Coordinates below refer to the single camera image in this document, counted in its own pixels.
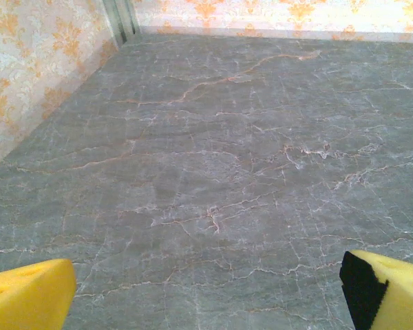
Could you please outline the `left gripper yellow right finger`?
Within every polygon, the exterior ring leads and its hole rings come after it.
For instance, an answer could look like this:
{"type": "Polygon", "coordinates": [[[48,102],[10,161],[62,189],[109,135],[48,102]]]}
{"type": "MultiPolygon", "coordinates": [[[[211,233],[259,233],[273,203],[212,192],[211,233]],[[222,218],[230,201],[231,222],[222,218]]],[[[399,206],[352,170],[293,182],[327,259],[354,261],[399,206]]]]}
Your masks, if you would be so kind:
{"type": "Polygon", "coordinates": [[[339,277],[355,329],[413,329],[413,263],[351,250],[339,277]]]}

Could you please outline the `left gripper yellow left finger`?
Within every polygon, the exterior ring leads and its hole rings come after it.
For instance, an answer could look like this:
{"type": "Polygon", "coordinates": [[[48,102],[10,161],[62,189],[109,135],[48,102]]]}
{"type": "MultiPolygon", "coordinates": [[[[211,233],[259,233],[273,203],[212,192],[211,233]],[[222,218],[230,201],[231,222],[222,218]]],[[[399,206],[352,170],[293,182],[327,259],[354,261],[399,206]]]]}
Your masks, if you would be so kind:
{"type": "Polygon", "coordinates": [[[76,291],[71,260],[0,272],[0,330],[61,329],[76,291]]]}

